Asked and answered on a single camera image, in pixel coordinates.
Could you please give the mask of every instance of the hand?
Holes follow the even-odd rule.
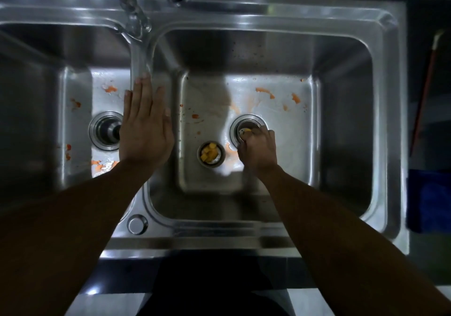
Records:
[[[174,146],[171,110],[164,98],[164,87],[158,87],[152,100],[148,74],[136,79],[133,92],[125,91],[119,159],[144,165],[150,175],[168,160]]]
[[[238,156],[245,167],[257,177],[277,166],[276,135],[266,126],[245,132],[243,142],[238,147]]]

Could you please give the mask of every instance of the double bowl sink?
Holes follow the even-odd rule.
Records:
[[[275,130],[287,173],[408,253],[402,4],[138,0],[152,22],[143,50],[123,33],[118,0],[0,1],[1,172],[11,202],[116,165],[115,130],[99,120],[120,124],[144,51],[153,86],[166,87],[175,147],[102,257],[210,248],[298,256],[267,190],[238,158],[234,127],[246,118]],[[198,161],[208,141],[225,149],[217,168]]]

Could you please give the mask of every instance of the sink basin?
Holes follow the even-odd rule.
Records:
[[[111,167],[117,153],[93,147],[88,127],[101,112],[122,113],[126,40],[107,27],[45,24],[3,25],[0,40],[2,188],[14,200],[41,197]]]
[[[244,171],[234,121],[261,118],[276,132],[279,165],[340,198],[358,216],[371,201],[373,72],[351,37],[240,30],[172,30],[153,61],[166,86],[175,151],[150,182],[155,209],[171,219],[278,222],[263,184]],[[203,142],[225,148],[218,168],[197,159]]]

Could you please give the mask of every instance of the drain ring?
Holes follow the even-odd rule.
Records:
[[[89,124],[89,137],[101,150],[113,151],[119,148],[119,130],[122,115],[116,112],[102,112]]]
[[[236,148],[243,141],[240,137],[240,130],[243,128],[256,128],[267,126],[265,121],[254,114],[244,114],[239,116],[230,126],[230,140]]]

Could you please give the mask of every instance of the blue towel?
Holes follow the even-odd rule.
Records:
[[[451,233],[451,173],[409,170],[407,226],[417,233]]]

